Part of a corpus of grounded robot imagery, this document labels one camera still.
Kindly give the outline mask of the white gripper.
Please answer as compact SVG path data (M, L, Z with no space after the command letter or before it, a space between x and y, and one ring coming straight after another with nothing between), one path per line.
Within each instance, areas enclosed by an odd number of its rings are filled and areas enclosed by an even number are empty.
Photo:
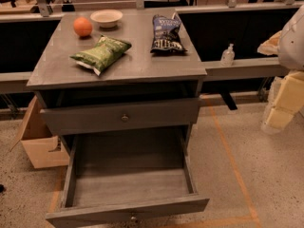
M281 132L294 118L293 114L303 106L304 72L294 70L281 81L280 89L275 97L274 108L265 109L261 129L267 134Z

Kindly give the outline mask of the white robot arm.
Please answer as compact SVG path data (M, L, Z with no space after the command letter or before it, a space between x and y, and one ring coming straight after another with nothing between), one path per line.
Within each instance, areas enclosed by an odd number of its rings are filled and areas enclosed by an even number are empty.
M282 131L304 106L304 5L283 29L262 43L257 51L277 55L279 64L289 69L271 84L261 129L268 134Z

